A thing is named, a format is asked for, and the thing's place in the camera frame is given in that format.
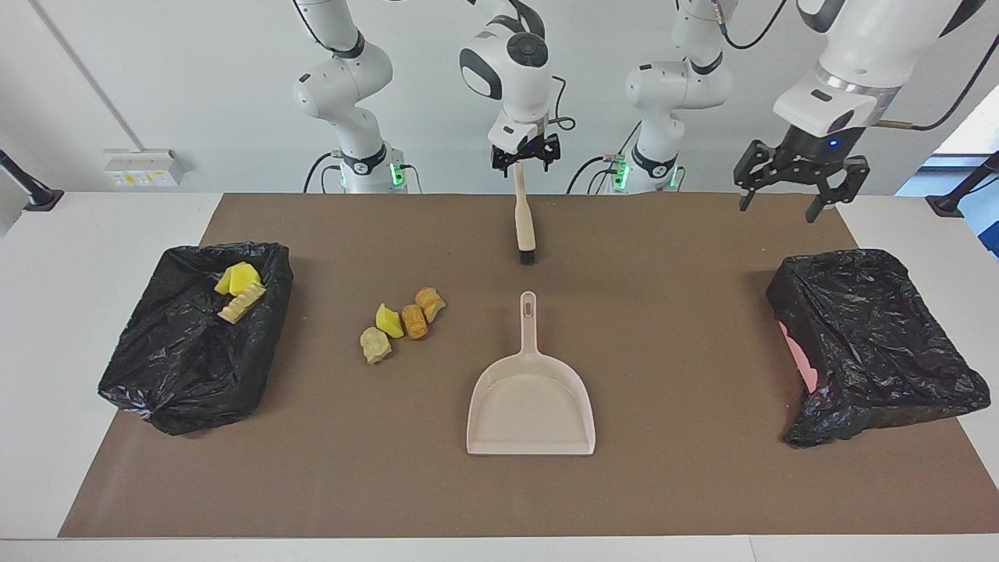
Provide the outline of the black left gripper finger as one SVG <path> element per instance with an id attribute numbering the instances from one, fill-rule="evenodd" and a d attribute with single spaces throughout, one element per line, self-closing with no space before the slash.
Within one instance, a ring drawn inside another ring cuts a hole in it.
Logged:
<path id="1" fill-rule="evenodd" d="M 805 211 L 805 220 L 813 224 L 828 206 L 852 203 L 867 179 L 870 167 L 865 156 L 848 157 L 842 162 L 811 164 L 805 174 L 808 185 L 818 193 Z"/>
<path id="2" fill-rule="evenodd" d="M 739 210 L 745 212 L 756 192 L 787 181 L 789 150 L 785 146 L 770 147 L 760 140 L 749 143 L 734 167 L 734 184 L 742 189 Z"/>

